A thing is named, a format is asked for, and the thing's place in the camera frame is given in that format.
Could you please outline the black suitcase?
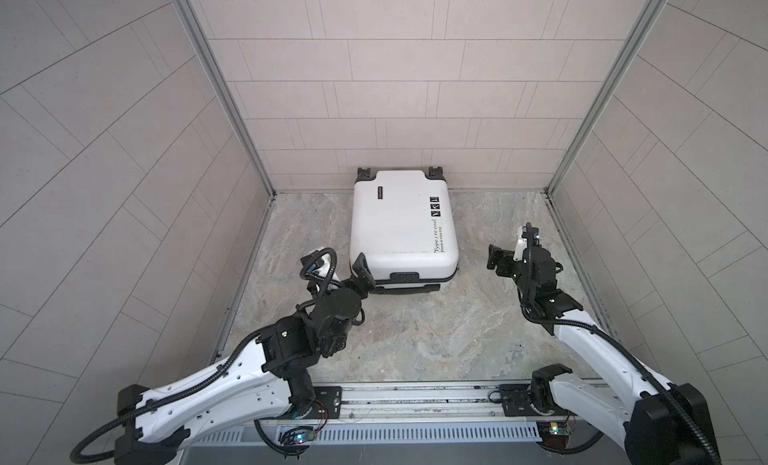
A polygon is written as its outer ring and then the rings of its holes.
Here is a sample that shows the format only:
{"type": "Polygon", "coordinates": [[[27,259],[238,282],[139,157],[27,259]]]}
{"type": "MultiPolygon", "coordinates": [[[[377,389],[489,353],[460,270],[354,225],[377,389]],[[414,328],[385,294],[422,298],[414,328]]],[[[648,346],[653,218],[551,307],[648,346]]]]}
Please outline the black suitcase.
{"type": "Polygon", "coordinates": [[[452,280],[459,246],[441,167],[357,170],[350,268],[360,252],[376,280],[373,293],[429,293],[452,280]]]}

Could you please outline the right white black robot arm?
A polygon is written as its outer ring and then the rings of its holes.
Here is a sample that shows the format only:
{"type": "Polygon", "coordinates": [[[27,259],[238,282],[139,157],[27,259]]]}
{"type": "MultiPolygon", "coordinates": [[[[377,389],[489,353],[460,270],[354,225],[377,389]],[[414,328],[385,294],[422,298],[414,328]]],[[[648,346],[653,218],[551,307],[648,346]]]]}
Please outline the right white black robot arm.
{"type": "Polygon", "coordinates": [[[540,244],[537,227],[520,227],[512,250],[489,246],[487,267],[515,282],[528,322],[575,351],[609,387],[602,391],[562,364],[549,365],[531,378],[535,411],[563,409],[581,417],[633,464],[721,463],[704,395],[644,364],[558,287],[563,266],[540,244]]]}

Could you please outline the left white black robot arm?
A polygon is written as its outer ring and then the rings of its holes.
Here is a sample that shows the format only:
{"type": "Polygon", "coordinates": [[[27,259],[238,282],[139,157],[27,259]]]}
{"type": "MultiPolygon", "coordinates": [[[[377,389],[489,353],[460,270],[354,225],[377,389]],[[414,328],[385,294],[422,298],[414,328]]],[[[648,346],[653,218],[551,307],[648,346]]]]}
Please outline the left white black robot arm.
{"type": "Polygon", "coordinates": [[[316,400],[309,368],[345,348],[350,330],[365,321],[362,302],[375,287],[363,253],[345,280],[335,275],[337,262],[330,247],[304,256],[300,277],[310,299],[248,334],[227,358],[172,384],[121,390],[116,418],[80,440],[70,461],[167,464],[231,424],[305,416],[316,400]]]}

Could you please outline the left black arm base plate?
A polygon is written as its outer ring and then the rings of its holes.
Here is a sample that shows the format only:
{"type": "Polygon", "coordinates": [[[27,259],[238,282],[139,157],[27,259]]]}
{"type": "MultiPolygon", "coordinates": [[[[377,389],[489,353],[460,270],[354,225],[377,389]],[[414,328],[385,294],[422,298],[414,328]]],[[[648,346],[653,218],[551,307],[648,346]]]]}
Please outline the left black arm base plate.
{"type": "Polygon", "coordinates": [[[292,420],[338,419],[340,416],[342,393],[341,386],[316,386],[315,401],[302,413],[291,410],[285,418],[292,420]]]}

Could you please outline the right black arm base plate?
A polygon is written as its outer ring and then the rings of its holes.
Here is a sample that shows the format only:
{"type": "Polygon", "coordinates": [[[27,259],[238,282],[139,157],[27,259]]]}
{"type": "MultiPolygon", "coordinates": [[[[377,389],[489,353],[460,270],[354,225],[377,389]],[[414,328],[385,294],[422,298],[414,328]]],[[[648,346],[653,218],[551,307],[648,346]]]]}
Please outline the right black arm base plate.
{"type": "Polygon", "coordinates": [[[565,417],[570,410],[556,404],[547,385],[501,384],[495,391],[505,417],[565,417]]]}

